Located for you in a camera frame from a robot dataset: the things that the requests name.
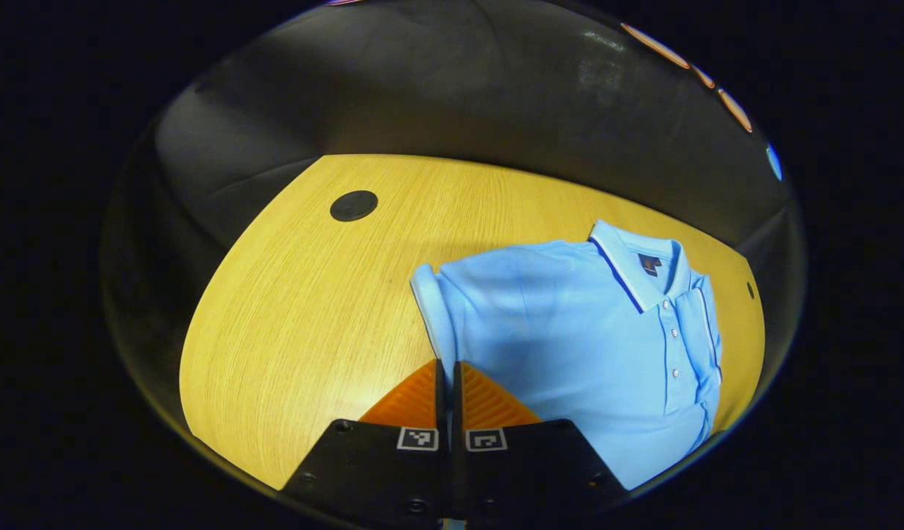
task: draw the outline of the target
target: table surface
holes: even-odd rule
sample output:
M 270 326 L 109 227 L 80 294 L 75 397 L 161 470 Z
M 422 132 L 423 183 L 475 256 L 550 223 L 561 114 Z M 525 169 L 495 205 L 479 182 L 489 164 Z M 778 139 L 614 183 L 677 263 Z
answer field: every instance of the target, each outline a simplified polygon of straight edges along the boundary
M 374 191 L 378 207 L 335 221 L 331 203 L 355 190 Z M 180 360 L 191 432 L 280 490 L 332 420 L 360 418 L 433 358 L 409 286 L 419 265 L 586 241 L 597 219 L 677 239 L 691 268 L 711 276 L 724 342 L 714 428 L 731 426 L 752 398 L 765 345 L 743 256 L 643 205 L 556 178 L 446 158 L 326 155 L 244 231 L 200 299 Z

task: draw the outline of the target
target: blue light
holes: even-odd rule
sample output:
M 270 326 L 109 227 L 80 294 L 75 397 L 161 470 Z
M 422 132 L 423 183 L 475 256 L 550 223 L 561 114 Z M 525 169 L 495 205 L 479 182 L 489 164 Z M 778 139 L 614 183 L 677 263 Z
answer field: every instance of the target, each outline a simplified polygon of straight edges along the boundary
M 776 151 L 772 148 L 772 145 L 766 146 L 766 157 L 769 158 L 769 165 L 772 167 L 773 174 L 776 175 L 776 178 L 779 179 L 780 182 L 783 181 L 783 168 L 779 165 L 779 157 L 776 155 Z

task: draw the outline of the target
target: shirt collar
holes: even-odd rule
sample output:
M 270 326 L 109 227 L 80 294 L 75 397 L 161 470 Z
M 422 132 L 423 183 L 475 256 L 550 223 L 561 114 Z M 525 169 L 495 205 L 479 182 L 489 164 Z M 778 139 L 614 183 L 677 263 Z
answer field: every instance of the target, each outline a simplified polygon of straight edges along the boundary
M 690 285 L 690 268 L 684 248 L 674 239 L 648 238 L 626 232 L 603 222 L 596 222 L 590 241 L 594 242 L 602 252 L 610 266 L 619 276 L 623 287 L 631 296 L 640 312 L 661 303 L 665 298 L 674 299 L 686 292 Z M 670 259 L 674 268 L 674 276 L 667 292 L 661 292 L 646 277 L 632 252 L 647 252 L 658 258 Z

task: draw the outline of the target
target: shirt label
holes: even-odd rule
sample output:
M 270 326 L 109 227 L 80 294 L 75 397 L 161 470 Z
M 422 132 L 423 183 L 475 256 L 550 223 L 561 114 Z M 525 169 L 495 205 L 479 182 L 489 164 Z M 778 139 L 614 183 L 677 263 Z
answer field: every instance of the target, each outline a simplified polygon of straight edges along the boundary
M 658 271 L 655 271 L 655 267 L 661 267 L 661 259 L 655 258 L 653 255 L 638 255 L 638 261 L 641 262 L 641 269 L 645 271 L 645 274 L 654 276 L 658 278 Z

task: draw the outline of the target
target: light blue polo shirt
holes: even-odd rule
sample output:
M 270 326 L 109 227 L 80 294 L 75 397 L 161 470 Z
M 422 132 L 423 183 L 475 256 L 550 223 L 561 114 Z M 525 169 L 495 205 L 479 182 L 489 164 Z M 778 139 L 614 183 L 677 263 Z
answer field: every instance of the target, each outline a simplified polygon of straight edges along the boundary
M 550 241 L 428 264 L 416 303 L 452 384 L 465 361 L 542 420 L 572 420 L 621 485 L 640 486 L 710 435 L 721 336 L 708 276 L 673 239 L 597 221 Z

